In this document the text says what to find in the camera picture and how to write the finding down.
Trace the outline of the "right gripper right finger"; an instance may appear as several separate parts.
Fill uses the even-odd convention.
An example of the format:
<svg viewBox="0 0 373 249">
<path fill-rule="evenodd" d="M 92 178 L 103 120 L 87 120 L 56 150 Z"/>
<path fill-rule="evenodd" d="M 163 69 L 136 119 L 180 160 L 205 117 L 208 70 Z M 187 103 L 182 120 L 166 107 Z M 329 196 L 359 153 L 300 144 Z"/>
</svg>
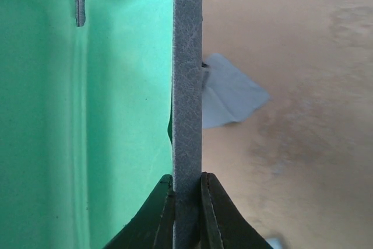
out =
<svg viewBox="0 0 373 249">
<path fill-rule="evenodd" d="M 271 247 L 243 218 L 213 173 L 202 173 L 200 187 L 202 200 L 201 248 L 264 249 Z"/>
</svg>

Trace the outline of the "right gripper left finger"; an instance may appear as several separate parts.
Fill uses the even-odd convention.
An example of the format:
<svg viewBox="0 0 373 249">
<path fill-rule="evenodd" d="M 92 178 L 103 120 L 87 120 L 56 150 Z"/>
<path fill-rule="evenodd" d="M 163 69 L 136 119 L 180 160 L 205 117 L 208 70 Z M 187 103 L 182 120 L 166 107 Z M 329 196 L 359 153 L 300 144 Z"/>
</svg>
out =
<svg viewBox="0 0 373 249">
<path fill-rule="evenodd" d="M 106 249 L 167 249 L 173 247 L 175 195 L 173 178 L 164 175 L 131 221 Z"/>
</svg>

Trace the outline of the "blue-grey glasses case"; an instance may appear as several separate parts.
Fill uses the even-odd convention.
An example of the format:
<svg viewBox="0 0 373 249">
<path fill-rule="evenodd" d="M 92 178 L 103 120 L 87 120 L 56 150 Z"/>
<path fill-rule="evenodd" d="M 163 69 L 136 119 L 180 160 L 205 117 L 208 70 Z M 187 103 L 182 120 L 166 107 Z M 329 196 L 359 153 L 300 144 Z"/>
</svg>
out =
<svg viewBox="0 0 373 249">
<path fill-rule="evenodd" d="M 173 172 L 175 0 L 1 0 L 1 247 L 104 248 Z"/>
</svg>

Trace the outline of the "light blue cloth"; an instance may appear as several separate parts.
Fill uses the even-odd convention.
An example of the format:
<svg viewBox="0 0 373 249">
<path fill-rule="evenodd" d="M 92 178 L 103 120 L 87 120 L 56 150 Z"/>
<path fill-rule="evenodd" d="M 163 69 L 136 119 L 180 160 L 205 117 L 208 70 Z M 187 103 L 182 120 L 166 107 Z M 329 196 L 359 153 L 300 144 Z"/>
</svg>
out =
<svg viewBox="0 0 373 249">
<path fill-rule="evenodd" d="M 245 121 L 270 100 L 269 93 L 214 53 L 202 62 L 202 128 Z"/>
</svg>

